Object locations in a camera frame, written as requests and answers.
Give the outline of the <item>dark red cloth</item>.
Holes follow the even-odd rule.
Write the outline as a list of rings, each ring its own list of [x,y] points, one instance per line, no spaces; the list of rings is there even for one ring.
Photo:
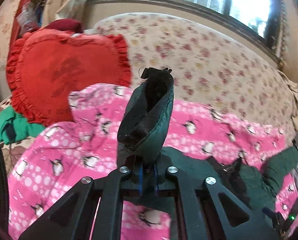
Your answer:
[[[45,28],[56,29],[60,31],[72,31],[74,33],[83,33],[81,22],[74,20],[72,18],[65,18],[65,19],[53,21]]]

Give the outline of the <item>pink penguin blanket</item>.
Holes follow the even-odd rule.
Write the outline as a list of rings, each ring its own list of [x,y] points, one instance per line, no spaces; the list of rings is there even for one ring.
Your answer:
[[[9,234],[13,239],[82,177],[116,169],[117,132],[132,90],[99,83],[69,96],[73,121],[42,131],[9,176]],[[203,164],[228,165],[242,157],[256,173],[285,147],[284,130],[220,114],[201,103],[175,100],[164,145]]]

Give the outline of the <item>bright green cloth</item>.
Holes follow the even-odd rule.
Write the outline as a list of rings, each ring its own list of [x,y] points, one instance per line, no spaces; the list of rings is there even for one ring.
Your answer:
[[[45,127],[29,123],[21,114],[8,106],[0,113],[0,142],[6,145],[21,141],[27,137],[37,137]]]

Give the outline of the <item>beige curtain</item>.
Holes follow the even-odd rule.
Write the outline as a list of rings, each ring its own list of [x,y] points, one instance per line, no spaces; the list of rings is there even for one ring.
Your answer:
[[[46,27],[56,20],[66,18],[81,21],[86,1],[87,0],[46,0],[41,26]]]

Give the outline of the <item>red ruffled heart pillow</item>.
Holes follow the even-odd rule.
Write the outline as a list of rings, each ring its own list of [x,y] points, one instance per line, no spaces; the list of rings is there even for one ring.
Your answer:
[[[12,107],[29,122],[50,126],[71,121],[71,92],[96,83],[131,85],[128,45],[122,35],[42,28],[14,42],[6,79]]]

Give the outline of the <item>dark green puffer jacket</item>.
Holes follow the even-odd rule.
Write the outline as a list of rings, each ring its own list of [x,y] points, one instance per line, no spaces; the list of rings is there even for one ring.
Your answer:
[[[164,145],[174,103],[174,80],[170,70],[148,68],[142,78],[144,82],[133,91],[118,129],[117,165],[130,169],[142,167],[141,195],[125,198],[145,207],[139,216],[143,222],[148,226],[159,225],[158,212],[167,213],[171,220],[169,237],[178,239],[173,198],[158,196],[158,186],[164,181],[169,166],[180,168],[194,180],[214,177],[252,211],[262,215],[269,226],[272,223],[262,213],[263,207],[280,212],[284,218],[285,208],[276,206],[276,201],[285,178],[290,178],[298,164],[295,147],[283,149],[277,159],[265,161],[256,173],[245,169],[242,157],[228,165],[208,157],[201,164]]]

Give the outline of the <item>floral bed sheet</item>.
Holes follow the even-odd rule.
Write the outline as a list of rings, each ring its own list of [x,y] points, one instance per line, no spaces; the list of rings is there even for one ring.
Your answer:
[[[0,68],[6,79],[10,25],[0,18]],[[85,35],[122,35],[132,71],[129,88],[141,84],[145,68],[171,70],[174,97],[211,106],[220,114],[284,130],[287,141],[298,132],[295,83],[259,55],[230,37],[179,17],[134,13],[108,17]]]

